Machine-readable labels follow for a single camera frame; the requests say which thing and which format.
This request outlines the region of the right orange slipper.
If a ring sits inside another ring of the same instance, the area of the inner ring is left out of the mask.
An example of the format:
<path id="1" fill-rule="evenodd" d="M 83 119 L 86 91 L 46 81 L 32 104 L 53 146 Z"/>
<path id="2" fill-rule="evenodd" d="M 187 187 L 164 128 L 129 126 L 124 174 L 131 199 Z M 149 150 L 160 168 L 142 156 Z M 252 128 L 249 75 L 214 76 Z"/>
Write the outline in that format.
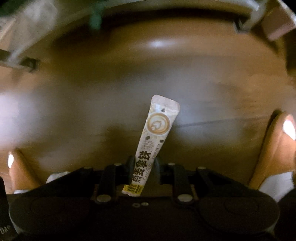
<path id="1" fill-rule="evenodd" d="M 249 187 L 258 190 L 270 176 L 295 171 L 295 119 L 279 113 L 267 128 Z"/>

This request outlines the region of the orange slipper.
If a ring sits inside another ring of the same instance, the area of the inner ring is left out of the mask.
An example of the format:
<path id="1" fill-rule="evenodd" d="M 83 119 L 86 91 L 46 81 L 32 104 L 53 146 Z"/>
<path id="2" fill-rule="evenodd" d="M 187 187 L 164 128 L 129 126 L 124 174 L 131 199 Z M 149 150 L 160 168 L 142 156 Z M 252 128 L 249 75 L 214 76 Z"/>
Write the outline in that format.
<path id="1" fill-rule="evenodd" d="M 13 149 L 9 151 L 8 168 L 14 193 L 30 191 L 42 185 L 20 150 Z"/>
<path id="2" fill-rule="evenodd" d="M 295 171 L 295 119 L 279 113 L 267 128 L 249 187 L 258 190 L 270 176 Z"/>

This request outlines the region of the latte coffee stick packet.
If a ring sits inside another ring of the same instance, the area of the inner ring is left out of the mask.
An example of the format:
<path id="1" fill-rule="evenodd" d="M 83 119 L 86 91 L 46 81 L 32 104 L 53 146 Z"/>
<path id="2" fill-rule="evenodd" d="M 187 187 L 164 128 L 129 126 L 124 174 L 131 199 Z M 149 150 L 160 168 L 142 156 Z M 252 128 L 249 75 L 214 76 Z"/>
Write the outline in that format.
<path id="1" fill-rule="evenodd" d="M 160 152 L 173 123 L 180 112 L 180 104 L 169 98 L 154 95 L 134 158 L 131 182 L 124 185 L 122 194 L 138 197 L 149 178 L 154 161 Z"/>

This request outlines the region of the left orange slipper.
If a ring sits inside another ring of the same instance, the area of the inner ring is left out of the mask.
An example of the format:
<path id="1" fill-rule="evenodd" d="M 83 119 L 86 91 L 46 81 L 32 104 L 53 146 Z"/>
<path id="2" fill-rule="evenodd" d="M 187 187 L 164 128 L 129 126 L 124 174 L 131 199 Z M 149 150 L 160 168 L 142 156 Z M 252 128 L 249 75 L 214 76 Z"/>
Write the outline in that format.
<path id="1" fill-rule="evenodd" d="M 14 193 L 30 191 L 42 185 L 20 150 L 13 149 L 9 151 L 8 168 Z"/>

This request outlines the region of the metal bench frame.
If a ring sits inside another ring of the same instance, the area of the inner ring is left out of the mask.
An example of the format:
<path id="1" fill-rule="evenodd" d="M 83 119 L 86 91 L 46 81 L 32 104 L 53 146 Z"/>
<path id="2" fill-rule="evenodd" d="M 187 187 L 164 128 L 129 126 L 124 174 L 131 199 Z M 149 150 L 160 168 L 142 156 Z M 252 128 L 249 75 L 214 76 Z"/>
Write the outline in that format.
<path id="1" fill-rule="evenodd" d="M 233 14 L 240 32 L 270 40 L 295 29 L 295 1 L 1 1 L 1 66 L 34 71 L 45 49 L 74 28 L 100 31 L 140 19 Z"/>

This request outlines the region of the white sock foot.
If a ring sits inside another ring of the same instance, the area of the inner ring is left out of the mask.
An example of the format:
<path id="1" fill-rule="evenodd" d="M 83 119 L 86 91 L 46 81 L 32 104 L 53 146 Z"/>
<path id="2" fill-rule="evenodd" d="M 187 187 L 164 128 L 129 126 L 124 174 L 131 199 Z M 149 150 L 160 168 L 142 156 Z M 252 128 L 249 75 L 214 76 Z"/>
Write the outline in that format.
<path id="1" fill-rule="evenodd" d="M 293 172 L 286 172 L 266 178 L 260 186 L 259 191 L 269 195 L 276 202 L 279 202 L 294 188 Z"/>

